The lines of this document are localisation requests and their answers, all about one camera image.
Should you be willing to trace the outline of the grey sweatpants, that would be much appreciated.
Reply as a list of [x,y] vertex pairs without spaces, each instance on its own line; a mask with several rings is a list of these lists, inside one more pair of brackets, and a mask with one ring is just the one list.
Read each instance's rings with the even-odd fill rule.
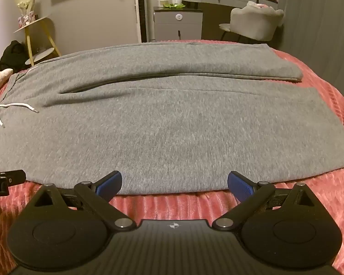
[[344,125],[268,45],[160,42],[73,53],[14,74],[0,171],[73,187],[117,170],[123,194],[222,190],[344,168]]

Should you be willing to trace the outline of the pink ribbed bed blanket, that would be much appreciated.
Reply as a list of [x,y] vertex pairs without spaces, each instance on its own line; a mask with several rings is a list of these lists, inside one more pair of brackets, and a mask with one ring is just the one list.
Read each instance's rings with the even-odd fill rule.
[[[276,53],[300,67],[303,79],[298,86],[316,88],[344,125],[344,96],[296,57],[279,50]],[[342,246],[333,265],[344,274],[344,168],[306,179],[305,183],[341,229]],[[7,233],[39,188],[39,184],[27,181],[10,187],[10,194],[0,197],[0,274],[8,274],[16,266],[7,248]],[[236,206],[237,202],[227,191],[212,191],[170,195],[120,195],[113,198],[111,204],[136,222],[142,219],[206,219],[211,222]]]

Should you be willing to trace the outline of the black bag on floor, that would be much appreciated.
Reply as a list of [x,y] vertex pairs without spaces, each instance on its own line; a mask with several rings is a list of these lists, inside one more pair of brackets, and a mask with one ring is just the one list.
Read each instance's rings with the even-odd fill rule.
[[4,50],[0,59],[0,71],[8,68],[11,68],[14,73],[26,70],[30,67],[26,64],[28,58],[26,47],[17,40],[13,40]]

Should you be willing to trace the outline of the yellow legged side table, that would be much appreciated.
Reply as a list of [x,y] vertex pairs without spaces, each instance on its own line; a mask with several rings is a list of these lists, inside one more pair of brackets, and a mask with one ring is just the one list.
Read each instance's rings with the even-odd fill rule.
[[52,20],[44,16],[13,32],[17,37],[19,33],[24,36],[24,45],[28,52],[26,65],[35,66],[50,55],[61,56],[48,24],[51,25]]

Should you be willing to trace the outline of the grey upholstered chair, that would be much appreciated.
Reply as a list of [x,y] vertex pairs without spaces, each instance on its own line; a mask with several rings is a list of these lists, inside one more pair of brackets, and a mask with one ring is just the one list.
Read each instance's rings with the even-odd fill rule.
[[230,32],[258,42],[269,42],[277,27],[282,25],[284,15],[282,9],[275,10],[266,4],[249,1],[244,8],[231,10],[230,23],[219,24],[219,29],[223,31],[221,41]]

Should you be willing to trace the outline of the grey drawer nightstand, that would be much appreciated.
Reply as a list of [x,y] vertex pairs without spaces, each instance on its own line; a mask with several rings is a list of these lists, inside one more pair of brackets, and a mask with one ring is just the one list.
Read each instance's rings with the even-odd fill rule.
[[155,40],[201,40],[203,12],[190,8],[154,7]]

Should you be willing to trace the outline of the wrapped flower bouquet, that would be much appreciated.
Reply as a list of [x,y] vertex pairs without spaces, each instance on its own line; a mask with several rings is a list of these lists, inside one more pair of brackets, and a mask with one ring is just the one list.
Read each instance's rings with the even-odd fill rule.
[[15,0],[15,5],[20,12],[20,17],[18,18],[20,28],[36,20],[35,2],[36,0]]

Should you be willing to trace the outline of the grey vanity desk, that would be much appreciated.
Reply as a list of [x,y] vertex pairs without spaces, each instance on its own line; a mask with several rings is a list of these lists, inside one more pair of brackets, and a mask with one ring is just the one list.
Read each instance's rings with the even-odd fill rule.
[[278,3],[270,0],[183,0],[189,8],[200,9],[203,12],[201,38],[218,40],[223,31],[219,24],[230,22],[230,12],[233,8],[243,8],[249,1],[266,4],[276,9]]

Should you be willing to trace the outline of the green tray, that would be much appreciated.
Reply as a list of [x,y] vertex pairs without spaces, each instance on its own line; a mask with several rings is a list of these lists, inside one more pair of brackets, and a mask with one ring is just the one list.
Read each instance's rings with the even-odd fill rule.
[[182,3],[180,4],[170,4],[170,3],[167,3],[167,4],[164,4],[163,5],[163,8],[165,9],[182,9],[182,8],[185,8],[186,6]]

